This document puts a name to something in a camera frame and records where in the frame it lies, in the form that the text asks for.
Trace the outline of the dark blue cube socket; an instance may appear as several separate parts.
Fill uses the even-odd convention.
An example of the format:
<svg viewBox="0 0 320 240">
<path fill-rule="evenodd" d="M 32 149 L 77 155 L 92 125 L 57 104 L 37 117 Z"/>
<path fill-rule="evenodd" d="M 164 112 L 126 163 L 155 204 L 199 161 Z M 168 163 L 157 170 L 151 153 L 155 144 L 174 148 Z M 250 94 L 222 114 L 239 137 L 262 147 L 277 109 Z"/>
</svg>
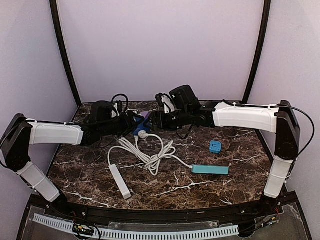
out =
<svg viewBox="0 0 320 240">
<path fill-rule="evenodd" d="M 138 124 L 133 130 L 132 130 L 132 135 L 133 136 L 138 136 L 140 131 L 145 131 L 146 133 L 150 133 L 151 130 L 144 126 L 144 122 Z"/>
</svg>

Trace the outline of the light blue plug adapter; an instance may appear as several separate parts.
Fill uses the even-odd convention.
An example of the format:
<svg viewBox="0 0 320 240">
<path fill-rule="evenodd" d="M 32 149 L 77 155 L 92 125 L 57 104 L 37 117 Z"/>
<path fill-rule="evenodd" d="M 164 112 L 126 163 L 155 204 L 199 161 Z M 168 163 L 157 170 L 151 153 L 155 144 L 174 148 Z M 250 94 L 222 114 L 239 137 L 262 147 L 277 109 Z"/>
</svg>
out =
<svg viewBox="0 0 320 240">
<path fill-rule="evenodd" d="M 211 140 L 209 151 L 214 154 L 219 154 L 222 150 L 222 143 L 220 141 Z"/>
</svg>

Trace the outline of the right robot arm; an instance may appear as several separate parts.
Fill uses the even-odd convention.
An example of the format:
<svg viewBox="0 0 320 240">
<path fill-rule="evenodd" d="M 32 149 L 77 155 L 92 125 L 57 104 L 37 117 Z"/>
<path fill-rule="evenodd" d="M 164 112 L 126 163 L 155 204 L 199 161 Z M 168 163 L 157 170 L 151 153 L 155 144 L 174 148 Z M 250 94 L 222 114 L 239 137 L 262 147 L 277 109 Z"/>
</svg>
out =
<svg viewBox="0 0 320 240">
<path fill-rule="evenodd" d="M 276 135 L 272 166 L 264 188 L 264 196 L 277 198 L 293 165 L 302 153 L 301 129 L 295 116 L 297 108 L 286 100 L 279 104 L 250 105 L 236 102 L 197 99 L 175 100 L 175 109 L 153 111 L 144 126 L 153 130 L 175 131 L 196 127 L 237 127 L 266 131 Z"/>
</svg>

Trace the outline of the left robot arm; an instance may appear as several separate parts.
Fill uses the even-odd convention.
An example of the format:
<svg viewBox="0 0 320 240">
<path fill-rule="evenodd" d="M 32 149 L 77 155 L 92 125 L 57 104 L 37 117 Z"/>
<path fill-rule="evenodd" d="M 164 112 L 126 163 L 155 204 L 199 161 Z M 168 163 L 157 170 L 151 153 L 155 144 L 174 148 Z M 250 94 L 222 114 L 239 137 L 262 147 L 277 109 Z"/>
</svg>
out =
<svg viewBox="0 0 320 240">
<path fill-rule="evenodd" d="M 32 162 L 29 147 L 40 144 L 90 146 L 104 136 L 125 136 L 144 121 L 132 111 L 93 123 L 37 121 L 22 113 L 14 116 L 0 140 L 2 167 L 29 183 L 46 201 L 65 198 L 62 191 Z"/>
</svg>

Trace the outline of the purple power strip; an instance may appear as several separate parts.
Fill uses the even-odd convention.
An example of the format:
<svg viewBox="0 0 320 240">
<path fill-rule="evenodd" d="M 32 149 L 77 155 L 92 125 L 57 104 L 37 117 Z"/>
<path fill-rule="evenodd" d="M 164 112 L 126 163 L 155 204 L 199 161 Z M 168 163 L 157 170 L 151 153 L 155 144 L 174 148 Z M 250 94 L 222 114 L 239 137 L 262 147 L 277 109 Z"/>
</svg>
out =
<svg viewBox="0 0 320 240">
<path fill-rule="evenodd" d="M 145 119 L 147 119 L 147 118 L 150 116 L 150 113 L 151 113 L 151 112 L 149 112 L 149 111 L 142 111 L 142 112 L 140 113 L 140 115 L 141 115 L 142 117 L 144 117 Z"/>
</svg>

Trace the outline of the teal power strip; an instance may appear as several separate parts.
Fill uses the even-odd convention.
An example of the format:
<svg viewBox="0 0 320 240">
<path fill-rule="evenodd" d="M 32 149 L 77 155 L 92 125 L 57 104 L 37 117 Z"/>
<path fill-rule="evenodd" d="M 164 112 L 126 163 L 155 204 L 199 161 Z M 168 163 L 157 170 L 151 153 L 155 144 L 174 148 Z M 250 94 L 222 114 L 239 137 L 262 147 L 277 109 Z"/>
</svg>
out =
<svg viewBox="0 0 320 240">
<path fill-rule="evenodd" d="M 228 175 L 229 167 L 216 165 L 193 165 L 191 172 L 194 174 Z"/>
</svg>

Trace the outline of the white power strip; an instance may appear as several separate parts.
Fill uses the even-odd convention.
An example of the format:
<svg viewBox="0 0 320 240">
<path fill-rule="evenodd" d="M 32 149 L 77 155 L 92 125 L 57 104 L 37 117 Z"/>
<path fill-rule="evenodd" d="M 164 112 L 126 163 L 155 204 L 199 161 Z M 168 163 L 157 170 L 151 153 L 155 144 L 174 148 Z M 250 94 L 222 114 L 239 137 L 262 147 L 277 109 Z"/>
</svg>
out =
<svg viewBox="0 0 320 240">
<path fill-rule="evenodd" d="M 111 164 L 109 165 L 109 170 L 115 180 L 116 185 L 118 186 L 123 198 L 125 200 L 129 199 L 132 197 L 131 192 L 127 186 L 127 184 L 125 183 L 122 175 L 120 174 L 117 166 L 115 164 Z"/>
</svg>

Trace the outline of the left circuit board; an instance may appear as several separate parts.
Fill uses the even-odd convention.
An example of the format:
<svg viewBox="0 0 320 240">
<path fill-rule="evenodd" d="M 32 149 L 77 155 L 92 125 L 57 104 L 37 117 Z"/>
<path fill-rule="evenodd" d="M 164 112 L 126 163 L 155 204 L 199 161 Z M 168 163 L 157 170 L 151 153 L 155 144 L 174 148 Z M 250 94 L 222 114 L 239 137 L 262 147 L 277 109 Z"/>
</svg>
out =
<svg viewBox="0 0 320 240">
<path fill-rule="evenodd" d="M 77 224 L 77 223 L 73 225 L 72 232 L 78 235 L 85 235 L 85 236 L 94 235 L 94 229 L 91 226 L 87 226 L 84 224 Z"/>
</svg>

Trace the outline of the black front rail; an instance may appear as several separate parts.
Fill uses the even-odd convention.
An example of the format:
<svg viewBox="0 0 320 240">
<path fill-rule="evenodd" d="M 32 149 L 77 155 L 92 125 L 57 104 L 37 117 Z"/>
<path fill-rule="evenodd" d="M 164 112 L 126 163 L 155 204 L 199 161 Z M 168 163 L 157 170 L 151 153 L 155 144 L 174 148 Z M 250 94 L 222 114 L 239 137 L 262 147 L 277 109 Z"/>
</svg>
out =
<svg viewBox="0 0 320 240">
<path fill-rule="evenodd" d="M 65 202 L 54 205 L 67 214 L 76 216 L 99 225 L 111 222 L 131 224 L 186 224 L 205 221 L 220 223 L 246 223 L 262 217 L 257 209 L 257 201 L 229 206 L 185 209 L 185 210 L 132 210 L 107 207 L 95 207 Z"/>
</svg>

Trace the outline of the right black frame post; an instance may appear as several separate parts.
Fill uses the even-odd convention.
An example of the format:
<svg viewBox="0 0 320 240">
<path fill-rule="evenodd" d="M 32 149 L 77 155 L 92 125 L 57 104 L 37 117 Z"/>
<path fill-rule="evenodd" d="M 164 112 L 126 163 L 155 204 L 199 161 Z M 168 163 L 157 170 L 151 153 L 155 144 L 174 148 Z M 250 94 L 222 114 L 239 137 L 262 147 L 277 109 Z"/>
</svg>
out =
<svg viewBox="0 0 320 240">
<path fill-rule="evenodd" d="M 254 57 L 253 57 L 248 81 L 247 81 L 246 88 L 241 101 L 244 104 L 247 104 L 249 101 L 249 98 L 253 89 L 253 85 L 255 82 L 255 78 L 257 75 L 257 71 L 258 71 L 258 67 L 259 67 L 259 63 L 260 63 L 260 59 L 261 59 L 261 55 L 264 47 L 265 37 L 267 33 L 267 28 L 268 28 L 271 3 L 272 3 L 271 0 L 264 0 L 263 2 L 263 10 L 262 10 L 261 23 L 259 27 L 256 48 L 254 52 Z"/>
</svg>

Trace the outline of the black frame post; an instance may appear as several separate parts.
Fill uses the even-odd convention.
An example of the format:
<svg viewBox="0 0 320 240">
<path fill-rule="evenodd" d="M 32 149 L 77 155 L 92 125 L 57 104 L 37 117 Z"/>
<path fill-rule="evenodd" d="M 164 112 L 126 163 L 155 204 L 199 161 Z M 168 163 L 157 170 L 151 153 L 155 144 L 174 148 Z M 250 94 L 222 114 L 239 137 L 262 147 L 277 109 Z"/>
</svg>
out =
<svg viewBox="0 0 320 240">
<path fill-rule="evenodd" d="M 53 27 L 55 31 L 56 41 L 58 44 L 60 57 L 62 60 L 62 64 L 64 67 L 64 71 L 68 80 L 68 84 L 75 101 L 76 106 L 79 108 L 82 105 L 81 97 L 76 86 L 76 81 L 72 72 L 69 56 L 67 53 L 66 44 L 64 41 L 63 30 L 61 25 L 61 20 L 59 16 L 58 10 L 58 1 L 57 0 L 49 0 L 50 11 L 52 16 Z"/>
<path fill-rule="evenodd" d="M 259 63 L 260 63 L 260 59 L 261 59 L 261 55 L 264 47 L 265 37 L 267 33 L 267 28 L 268 28 L 271 3 L 272 3 L 271 0 L 264 0 L 263 2 L 263 10 L 262 10 L 261 23 L 259 27 L 256 48 L 254 52 L 254 57 L 253 57 L 248 81 L 247 81 L 246 88 L 241 101 L 244 104 L 247 104 L 249 101 L 249 98 L 253 89 L 253 85 L 255 82 L 255 78 L 257 75 L 257 71 L 258 71 L 258 67 L 259 67 Z"/>
</svg>

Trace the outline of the left black frame post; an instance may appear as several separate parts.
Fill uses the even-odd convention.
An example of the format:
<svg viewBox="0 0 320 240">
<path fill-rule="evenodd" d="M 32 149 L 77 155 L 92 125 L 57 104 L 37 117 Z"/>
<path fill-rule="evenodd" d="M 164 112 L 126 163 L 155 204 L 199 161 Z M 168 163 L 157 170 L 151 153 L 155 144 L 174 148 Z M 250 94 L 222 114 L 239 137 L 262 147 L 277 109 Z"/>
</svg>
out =
<svg viewBox="0 0 320 240">
<path fill-rule="evenodd" d="M 67 53 L 66 44 L 64 41 L 63 30 L 61 25 L 61 20 L 59 16 L 58 10 L 58 1 L 57 0 L 49 0 L 50 11 L 52 16 L 53 27 L 55 31 L 56 41 L 58 44 L 60 57 L 62 60 L 62 64 L 64 67 L 64 71 L 68 80 L 68 84 L 75 101 L 76 106 L 79 108 L 82 105 L 81 97 L 76 86 L 76 81 L 72 72 L 69 56 Z"/>
</svg>

